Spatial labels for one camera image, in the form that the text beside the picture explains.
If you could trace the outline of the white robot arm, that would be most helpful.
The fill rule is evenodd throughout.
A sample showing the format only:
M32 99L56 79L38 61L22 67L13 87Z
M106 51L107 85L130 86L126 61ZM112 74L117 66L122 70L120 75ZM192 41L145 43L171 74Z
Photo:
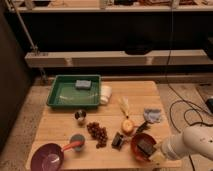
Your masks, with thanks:
M155 145L156 151L149 157L151 162L162 164L199 154L213 161L213 128L190 126L181 133L171 135Z

